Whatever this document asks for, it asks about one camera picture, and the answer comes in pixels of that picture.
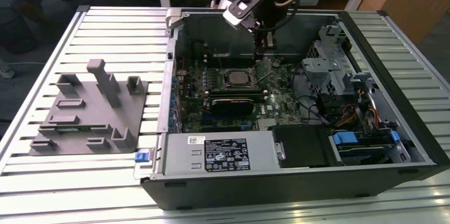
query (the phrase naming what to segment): blue latch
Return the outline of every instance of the blue latch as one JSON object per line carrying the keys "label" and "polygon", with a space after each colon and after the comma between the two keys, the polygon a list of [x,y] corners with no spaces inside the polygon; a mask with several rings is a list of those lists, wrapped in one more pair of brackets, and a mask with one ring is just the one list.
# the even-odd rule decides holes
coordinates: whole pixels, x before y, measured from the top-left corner
{"label": "blue latch", "polygon": [[392,131],[392,136],[396,142],[401,140],[401,136],[400,136],[400,133],[397,133],[397,131]]}
{"label": "blue latch", "polygon": [[358,143],[357,135],[354,132],[337,132],[333,135],[333,140],[336,141],[336,145],[342,143]]}
{"label": "blue latch", "polygon": [[135,155],[135,162],[150,162],[150,153],[138,152]]}

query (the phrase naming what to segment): power supply label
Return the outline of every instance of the power supply label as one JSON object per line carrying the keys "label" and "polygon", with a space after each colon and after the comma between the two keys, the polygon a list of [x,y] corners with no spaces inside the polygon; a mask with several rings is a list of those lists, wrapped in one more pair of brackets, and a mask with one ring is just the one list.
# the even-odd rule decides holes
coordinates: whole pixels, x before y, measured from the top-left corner
{"label": "power supply label", "polygon": [[205,140],[205,170],[250,170],[247,139]]}

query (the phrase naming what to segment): yellow wire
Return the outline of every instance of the yellow wire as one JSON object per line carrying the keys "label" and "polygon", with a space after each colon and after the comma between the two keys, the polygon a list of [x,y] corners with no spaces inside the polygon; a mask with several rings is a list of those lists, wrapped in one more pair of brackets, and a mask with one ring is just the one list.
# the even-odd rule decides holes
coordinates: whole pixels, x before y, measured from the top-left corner
{"label": "yellow wire", "polygon": [[357,114],[353,114],[345,121],[342,121],[337,127],[342,126],[344,124],[349,123],[354,118],[357,117]]}

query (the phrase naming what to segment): gray foam tray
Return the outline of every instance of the gray foam tray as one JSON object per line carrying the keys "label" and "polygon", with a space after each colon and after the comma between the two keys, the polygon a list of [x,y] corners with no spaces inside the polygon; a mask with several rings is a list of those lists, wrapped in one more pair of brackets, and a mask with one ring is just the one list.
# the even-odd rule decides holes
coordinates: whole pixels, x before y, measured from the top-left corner
{"label": "gray foam tray", "polygon": [[[79,118],[78,124],[82,125],[98,125],[110,124],[113,128],[117,128],[121,135],[125,136],[126,128],[130,128],[130,132],[134,136],[134,141],[129,146],[119,148],[117,143],[111,140],[111,132],[109,133],[94,133],[94,132],[63,132],[61,134],[53,135],[50,139],[57,143],[58,147],[54,150],[35,150],[30,151],[30,155],[61,155],[61,154],[105,154],[105,153],[131,153],[135,151],[138,146],[138,135],[143,114],[143,107],[147,96],[149,82],[142,81],[143,94],[129,94],[127,82],[118,82],[119,91],[118,97],[122,106],[118,108],[111,108],[105,95],[102,95],[98,82],[81,82],[74,88],[78,94],[66,94],[61,92],[57,97],[54,106],[50,109],[46,122],[42,125],[51,125],[49,120],[53,116],[71,116],[77,115]],[[61,109],[57,104],[62,100],[67,99],[83,99],[85,107]],[[90,148],[87,143],[87,138],[105,138],[107,143],[99,142],[99,139],[94,139],[94,143],[98,145],[110,145],[110,148],[99,146],[98,148]],[[38,135],[32,142],[39,143],[39,141],[49,140],[42,134]]]}

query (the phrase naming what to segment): floor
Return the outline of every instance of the floor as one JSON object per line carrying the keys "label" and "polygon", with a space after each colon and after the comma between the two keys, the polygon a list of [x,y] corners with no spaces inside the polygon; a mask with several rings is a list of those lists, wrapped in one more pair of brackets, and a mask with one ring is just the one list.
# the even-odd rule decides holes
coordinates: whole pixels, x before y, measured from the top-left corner
{"label": "floor", "polygon": [[[8,7],[11,0],[0,0],[0,7]],[[210,0],[173,0],[173,4],[181,6],[206,6]],[[31,31],[39,41],[39,47],[20,55],[10,54],[0,47],[0,58],[16,71],[14,79],[0,77],[0,121],[12,120],[30,89],[35,83],[45,63],[59,42],[59,38],[71,21],[79,5],[103,6],[159,6],[159,0],[45,0],[43,8],[51,24],[39,26],[28,22]],[[450,81],[450,15],[446,14],[426,36],[418,48],[436,66],[437,70]],[[8,129],[8,123],[0,122],[0,137]]]}

